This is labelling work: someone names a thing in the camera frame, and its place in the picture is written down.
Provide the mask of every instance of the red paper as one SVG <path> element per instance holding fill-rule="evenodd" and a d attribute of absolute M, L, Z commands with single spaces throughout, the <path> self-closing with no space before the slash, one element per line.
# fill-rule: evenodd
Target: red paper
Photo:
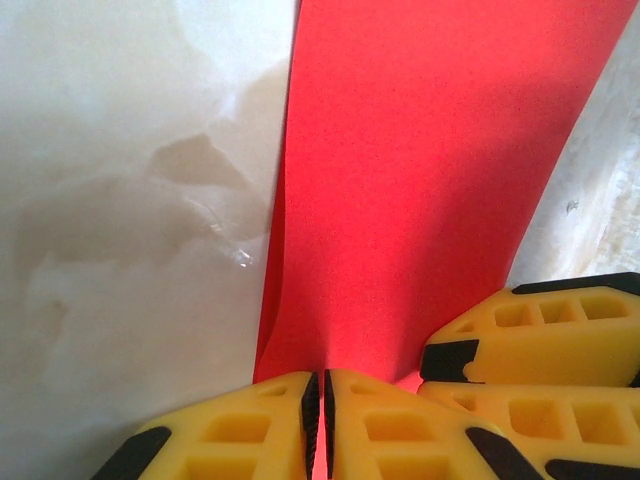
<path fill-rule="evenodd" d="M 501 288 L 635 4 L 304 0 L 256 380 L 395 381 Z"/>

